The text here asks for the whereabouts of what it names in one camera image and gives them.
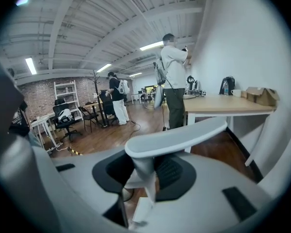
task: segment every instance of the wooden floor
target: wooden floor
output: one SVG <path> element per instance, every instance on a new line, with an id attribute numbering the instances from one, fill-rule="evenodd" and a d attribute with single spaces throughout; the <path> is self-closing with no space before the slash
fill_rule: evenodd
<path id="1" fill-rule="evenodd" d="M 73 128 L 81 132 L 83 135 L 74 135 L 71 143 L 66 138 L 64 144 L 60 146 L 59 149 L 70 146 L 77 152 L 88 154 L 124 145 L 131 136 L 131 133 L 139 128 L 138 131 L 133 133 L 132 137 L 162 131 L 163 116 L 161 108 L 158 110 L 154 110 L 153 108 L 146 109 L 140 104 L 130 104 L 127 109 L 131 120 L 138 123 L 141 127 L 132 122 L 129 122 L 127 125 L 116 125 L 105 129 L 102 129 L 99 126 L 94 126 L 92 128 L 93 132 L 90 133 L 90 128 L 86 127 L 87 131 L 85 131 L 83 121 L 81 121 L 73 125 Z M 166 126 L 168 126 L 168 114 L 168 108 L 164 105 L 164 120 Z M 57 133 L 58 139 L 63 137 L 63 132 L 64 131 Z M 50 143 L 49 138 L 44 137 L 44 140 L 46 142 L 45 149 L 50 148 L 52 144 Z M 256 181 L 251 168 L 244 165 L 246 158 L 227 132 L 222 132 L 203 143 L 193 146 L 191 153 L 225 162 L 251 180 Z M 67 150 L 62 150 L 53 151 L 51 157 L 56 158 L 70 155 L 71 153 Z M 130 225 L 140 197 L 146 197 L 144 189 L 135 189 L 132 199 L 125 202 Z"/>

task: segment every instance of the chair armrest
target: chair armrest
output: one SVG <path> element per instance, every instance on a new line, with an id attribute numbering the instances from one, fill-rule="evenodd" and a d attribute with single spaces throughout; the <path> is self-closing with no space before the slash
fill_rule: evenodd
<path id="1" fill-rule="evenodd" d="M 219 116 L 173 130 L 135 136 L 125 144 L 125 152 L 132 158 L 173 153 L 206 141 L 226 127 L 226 117 Z"/>

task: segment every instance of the yellow black tape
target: yellow black tape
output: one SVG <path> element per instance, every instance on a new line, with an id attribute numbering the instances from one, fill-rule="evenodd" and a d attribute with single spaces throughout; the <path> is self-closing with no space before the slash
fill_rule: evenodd
<path id="1" fill-rule="evenodd" d="M 70 151 L 70 152 L 73 152 L 73 153 L 76 154 L 76 155 L 83 155 L 83 154 L 81 154 L 81 153 L 79 153 L 79 152 L 76 152 L 76 151 L 73 150 L 71 147 L 68 147 L 67 150 Z"/>

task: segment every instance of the mug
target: mug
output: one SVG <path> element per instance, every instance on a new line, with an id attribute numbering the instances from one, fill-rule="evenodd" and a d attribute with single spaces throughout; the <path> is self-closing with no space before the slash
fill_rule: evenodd
<path id="1" fill-rule="evenodd" d="M 242 96 L 242 90 L 231 90 L 231 93 L 238 98 Z"/>

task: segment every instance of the black hair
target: black hair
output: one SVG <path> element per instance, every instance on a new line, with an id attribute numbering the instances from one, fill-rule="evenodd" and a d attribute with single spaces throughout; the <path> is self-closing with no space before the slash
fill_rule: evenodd
<path id="1" fill-rule="evenodd" d="M 10 75 L 14 78 L 14 76 L 15 76 L 14 70 L 13 70 L 12 68 L 9 68 L 9 69 L 8 69 L 8 72 L 9 72 Z"/>
<path id="2" fill-rule="evenodd" d="M 116 75 L 114 74 L 114 72 L 109 72 L 107 77 L 109 77 L 109 76 L 116 77 Z"/>
<path id="3" fill-rule="evenodd" d="M 171 33 L 168 33 L 168 34 L 165 34 L 164 37 L 163 37 L 163 41 L 170 41 L 172 39 L 174 39 L 175 36 Z"/>

